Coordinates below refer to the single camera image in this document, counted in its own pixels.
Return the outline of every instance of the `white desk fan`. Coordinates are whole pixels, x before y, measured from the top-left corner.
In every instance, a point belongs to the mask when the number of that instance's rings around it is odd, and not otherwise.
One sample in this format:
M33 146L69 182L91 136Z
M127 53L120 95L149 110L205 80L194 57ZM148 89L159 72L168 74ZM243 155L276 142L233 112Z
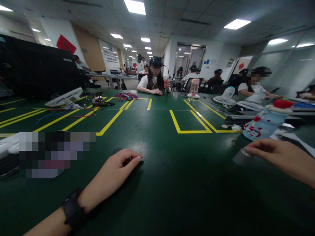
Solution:
M255 93L254 95L248 97L245 101L237 102L237 105L253 111L261 111L264 107L260 104L263 102L265 97L266 94L263 92Z
M57 107L61 105L69 105L80 99L80 95L82 93L82 88L76 88L70 92L65 93L45 104L48 107Z
M218 103L226 104L229 106L235 106L236 101L232 99L234 93L235 93L235 88L230 86L224 90L224 93L222 94L222 96L214 97L213 100Z

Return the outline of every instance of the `green workbench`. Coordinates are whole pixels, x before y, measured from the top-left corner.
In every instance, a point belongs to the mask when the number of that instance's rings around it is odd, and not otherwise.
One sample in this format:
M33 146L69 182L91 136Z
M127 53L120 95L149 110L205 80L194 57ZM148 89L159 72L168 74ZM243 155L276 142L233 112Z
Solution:
M118 102L112 97L120 92L136 93L141 99ZM204 100L185 101L179 93L155 96L104 90L103 97L115 105L98 110L97 116L63 118L63 114L38 125L36 120L50 111L33 108L44 108L45 102L0 102L6 103L0 110L2 137L20 131L97 134L93 150L84 152L82 160L72 161L55 179L31 185L32 180L16 174L0 180L1 235L27 232L60 207L70 192L84 188L108 157L123 148L140 152L143 162L95 209L97 214L77 235L315 232L315 207L307 186L258 157L247 167L232 161L250 141L241 133L221 128L226 114L216 109L223 107ZM86 106L91 105L85 98L78 104L83 106L85 101ZM76 110L72 116L89 112ZM314 146L314 131L314 126L308 125L296 133Z

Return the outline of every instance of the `water bottle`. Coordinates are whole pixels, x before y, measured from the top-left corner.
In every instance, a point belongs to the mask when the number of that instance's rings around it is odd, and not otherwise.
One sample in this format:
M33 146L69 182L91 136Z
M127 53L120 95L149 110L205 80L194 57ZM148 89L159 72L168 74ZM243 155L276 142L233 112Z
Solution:
M194 96L196 96L196 94L198 93L198 89L199 89L199 79L192 79L191 80L191 86L190 86L190 91L188 94L188 99L189 100L193 100Z
M292 113L289 107L293 104L291 101L279 99L274 101L273 105L267 105L251 122L244 125L243 135L252 141L269 138Z

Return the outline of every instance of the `glass door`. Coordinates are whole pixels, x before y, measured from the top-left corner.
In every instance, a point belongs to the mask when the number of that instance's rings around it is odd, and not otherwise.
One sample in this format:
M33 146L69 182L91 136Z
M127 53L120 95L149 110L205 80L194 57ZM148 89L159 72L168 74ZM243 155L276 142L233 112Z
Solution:
M183 67L183 76L190 73L189 68L196 65L201 69L203 56L206 47L203 46L191 46L178 44L176 51L176 60L174 67L174 75L178 71L179 67Z

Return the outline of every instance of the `black wristwatch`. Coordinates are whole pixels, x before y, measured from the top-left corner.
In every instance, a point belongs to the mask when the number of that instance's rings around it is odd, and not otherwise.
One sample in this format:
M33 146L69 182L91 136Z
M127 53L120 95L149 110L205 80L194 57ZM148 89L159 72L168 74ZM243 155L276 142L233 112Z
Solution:
M78 197L81 189L78 188L62 204L63 212L66 215L65 225L70 225L73 230L79 229L86 221L87 216L84 213L84 207L78 204Z

